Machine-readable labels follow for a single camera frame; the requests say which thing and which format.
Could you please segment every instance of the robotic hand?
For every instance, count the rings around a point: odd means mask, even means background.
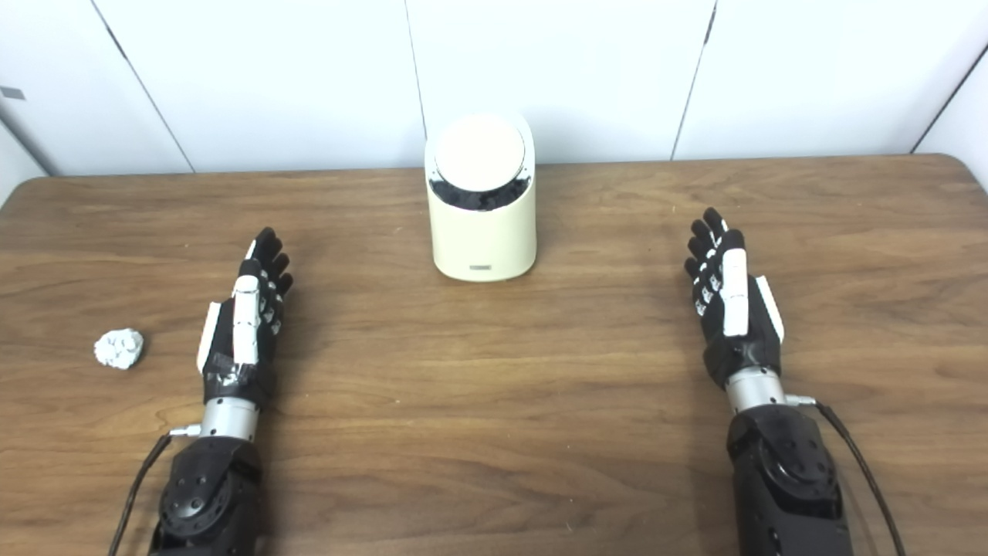
[[[198,357],[203,423],[187,427],[199,438],[172,462],[151,555],[254,554],[261,461],[253,440],[275,391],[275,339],[292,282],[281,250],[265,228],[240,263],[230,299],[209,305]]]
[[[706,338],[703,363],[735,417],[727,452],[743,556],[853,554],[834,461],[779,376],[785,332],[769,282],[748,274],[744,235],[713,208],[693,222],[686,271]]]

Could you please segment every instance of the fingertip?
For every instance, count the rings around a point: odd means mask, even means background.
[[[710,228],[703,223],[702,220],[694,220],[690,225],[690,231],[696,237],[710,237]]]
[[[683,268],[686,269],[686,273],[689,274],[691,278],[697,279],[700,277],[700,264],[696,259],[692,257],[686,259],[686,262],[683,263]]]
[[[724,236],[720,241],[720,245],[725,251],[728,249],[743,249],[744,233],[741,233],[740,230],[728,230],[724,233]]]
[[[686,247],[690,249],[690,253],[693,254],[693,257],[696,260],[705,259],[706,252],[709,251],[709,249],[703,246],[703,244],[700,242],[700,239],[698,237],[691,237],[690,240],[687,242]]]
[[[271,275],[278,276],[281,273],[285,272],[285,269],[288,268],[288,263],[289,263],[288,255],[284,253],[279,253],[278,256],[275,257],[275,260],[271,262],[271,271],[272,271]]]
[[[294,283],[295,279],[291,277],[291,274],[283,274],[282,277],[278,279],[278,293],[281,295],[288,293],[288,290]]]
[[[706,225],[709,226],[711,230],[713,230],[714,235],[717,235],[718,237],[720,237],[722,233],[727,232],[727,222],[724,221],[723,217],[720,216],[720,213],[718,213],[713,207],[708,207],[705,211],[703,211],[703,221],[706,222]]]

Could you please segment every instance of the black robotic forearm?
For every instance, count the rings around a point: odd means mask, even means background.
[[[852,556],[834,461],[794,407],[811,402],[782,390],[784,329],[768,281],[748,274],[744,236],[715,210],[693,232],[686,269],[703,362],[734,412],[727,452],[741,556]]]
[[[200,436],[172,462],[152,556],[253,556],[260,526],[258,415],[274,395],[275,338],[291,276],[271,229],[240,265],[233,296],[210,305],[200,344]]]
[[[731,422],[727,451],[742,556],[853,554],[834,462],[812,418],[752,408]]]

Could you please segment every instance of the wood grain surface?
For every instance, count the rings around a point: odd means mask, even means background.
[[[712,205],[787,331],[783,384],[832,405],[910,554],[988,541],[988,201],[943,156],[542,166],[538,260],[432,264],[420,169],[45,178],[0,211],[0,554],[100,554],[157,435],[197,421],[206,306],[263,226],[295,288],[262,415],[261,554],[735,554],[731,414],[682,270]],[[140,329],[144,356],[93,342]],[[859,555],[891,543],[843,470]],[[121,554],[143,555],[172,448]]]

